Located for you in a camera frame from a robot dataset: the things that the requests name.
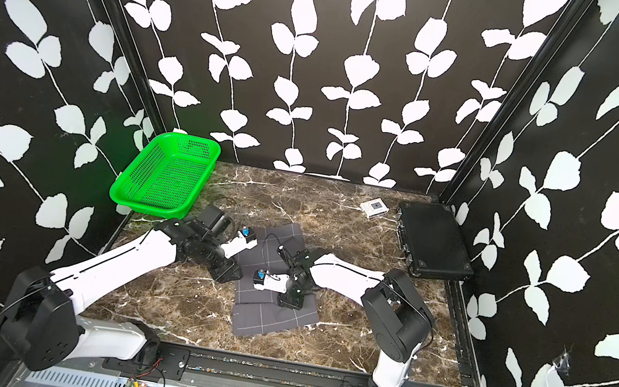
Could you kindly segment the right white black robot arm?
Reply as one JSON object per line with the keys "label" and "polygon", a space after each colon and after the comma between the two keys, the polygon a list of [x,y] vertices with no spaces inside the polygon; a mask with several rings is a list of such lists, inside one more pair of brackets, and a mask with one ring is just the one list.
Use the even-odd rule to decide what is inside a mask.
{"label": "right white black robot arm", "polygon": [[[415,356],[435,338],[435,317],[409,276],[402,270],[367,270],[323,249],[297,250],[286,242],[276,249],[288,269],[253,274],[257,290],[277,294],[278,304],[299,310],[304,298],[320,289],[338,293],[359,305],[379,347],[379,359],[368,387],[402,387]],[[355,387],[346,382],[345,387]]]}

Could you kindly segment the grey grid pillowcase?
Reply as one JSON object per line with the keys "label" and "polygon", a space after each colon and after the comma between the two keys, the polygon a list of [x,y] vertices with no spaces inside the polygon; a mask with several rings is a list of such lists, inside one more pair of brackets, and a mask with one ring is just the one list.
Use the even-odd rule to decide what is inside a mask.
{"label": "grey grid pillowcase", "polygon": [[236,255],[243,277],[236,281],[238,286],[231,316],[234,335],[267,335],[318,323],[317,302],[312,294],[303,296],[300,309],[279,303],[289,283],[289,269],[278,249],[285,246],[294,253],[304,248],[300,224],[259,228],[256,238],[255,247]]}

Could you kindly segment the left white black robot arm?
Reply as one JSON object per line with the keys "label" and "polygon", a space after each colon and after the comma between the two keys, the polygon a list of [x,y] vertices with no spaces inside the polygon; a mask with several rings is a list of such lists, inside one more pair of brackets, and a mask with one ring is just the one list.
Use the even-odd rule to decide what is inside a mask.
{"label": "left white black robot arm", "polygon": [[33,371],[62,361],[103,358],[122,371],[149,372],[161,362],[160,338],[145,323],[83,318],[91,305],[151,271],[174,263],[201,265],[218,284],[242,277],[237,254],[258,244],[256,231],[238,228],[216,206],[196,217],[158,222],[138,238],[95,258],[48,271],[21,272],[0,311],[0,341],[9,359]]}

